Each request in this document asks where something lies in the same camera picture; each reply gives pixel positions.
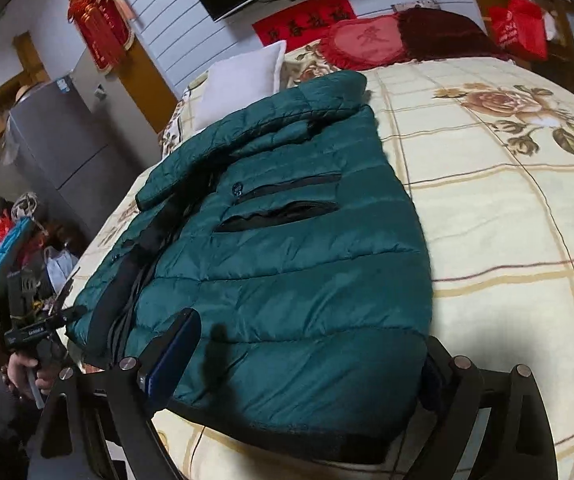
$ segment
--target zipper pocket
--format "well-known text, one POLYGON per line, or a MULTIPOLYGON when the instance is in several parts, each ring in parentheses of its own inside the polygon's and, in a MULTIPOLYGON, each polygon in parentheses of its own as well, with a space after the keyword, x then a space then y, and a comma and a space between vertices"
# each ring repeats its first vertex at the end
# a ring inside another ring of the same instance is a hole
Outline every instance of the zipper pocket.
POLYGON ((214 232, 237 233, 250 229, 290 224, 316 216, 323 216, 338 209, 339 206, 336 202, 298 200, 296 202, 289 202, 287 205, 277 209, 259 211, 247 216, 232 216, 216 227, 214 232))
POLYGON ((265 186, 256 187, 256 189, 252 189, 251 191, 240 195, 234 202, 234 205, 241 204, 253 198, 258 198, 259 196, 271 195, 274 193, 280 193, 281 191, 287 191, 288 189, 338 182, 340 178, 340 173, 328 173, 324 175, 306 176, 304 178, 289 180, 279 184, 266 184, 265 186))

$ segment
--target gray refrigerator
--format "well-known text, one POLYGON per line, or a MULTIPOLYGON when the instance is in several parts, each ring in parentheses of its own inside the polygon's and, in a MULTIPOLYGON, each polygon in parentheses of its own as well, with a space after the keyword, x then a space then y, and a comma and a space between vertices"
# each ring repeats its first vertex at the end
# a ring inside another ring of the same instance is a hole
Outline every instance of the gray refrigerator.
POLYGON ((48 208, 91 240, 140 173, 84 104, 69 76, 30 89, 9 113, 14 164, 48 208))

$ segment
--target floral bedspread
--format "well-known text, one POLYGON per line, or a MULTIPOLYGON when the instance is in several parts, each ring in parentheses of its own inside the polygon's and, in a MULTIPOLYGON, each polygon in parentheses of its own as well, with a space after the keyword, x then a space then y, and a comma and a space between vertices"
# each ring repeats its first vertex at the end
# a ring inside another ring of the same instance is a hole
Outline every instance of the floral bedspread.
MULTIPOLYGON (((286 86, 337 70, 315 45, 289 53, 285 66, 286 86)), ((559 477, 574 480, 574 95, 491 58, 395 64, 365 75, 382 148, 429 246, 432 333, 452 355, 467 355, 479 367, 524 363, 533 370, 559 477)), ((165 154, 194 134, 204 80, 179 103, 163 136, 165 154)), ((149 171, 80 260, 67 304, 137 213, 134 196, 149 171)), ((482 412, 455 478, 467 478, 485 422, 482 412)), ((430 421, 414 415, 403 449, 396 441, 387 462, 374 467, 301 462, 171 412, 158 413, 154 423, 190 478, 260 480, 401 478, 430 421)))

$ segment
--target red heart-shaped pillow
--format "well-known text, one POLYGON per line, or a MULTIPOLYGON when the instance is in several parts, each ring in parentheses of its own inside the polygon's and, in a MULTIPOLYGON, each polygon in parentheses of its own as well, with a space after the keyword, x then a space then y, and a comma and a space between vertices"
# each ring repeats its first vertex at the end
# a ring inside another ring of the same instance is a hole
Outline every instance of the red heart-shaped pillow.
POLYGON ((351 70, 408 60, 396 14, 335 23, 320 40, 318 51, 331 64, 351 70))

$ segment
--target red gift bag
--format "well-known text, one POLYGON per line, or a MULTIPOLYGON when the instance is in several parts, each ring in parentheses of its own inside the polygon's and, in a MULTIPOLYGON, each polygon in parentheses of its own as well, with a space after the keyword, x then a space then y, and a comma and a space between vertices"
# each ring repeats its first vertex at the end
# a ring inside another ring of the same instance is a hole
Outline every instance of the red gift bag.
POLYGON ((547 38, 541 7, 529 0, 509 0, 507 9, 490 7, 496 43, 526 60, 547 59, 547 38))

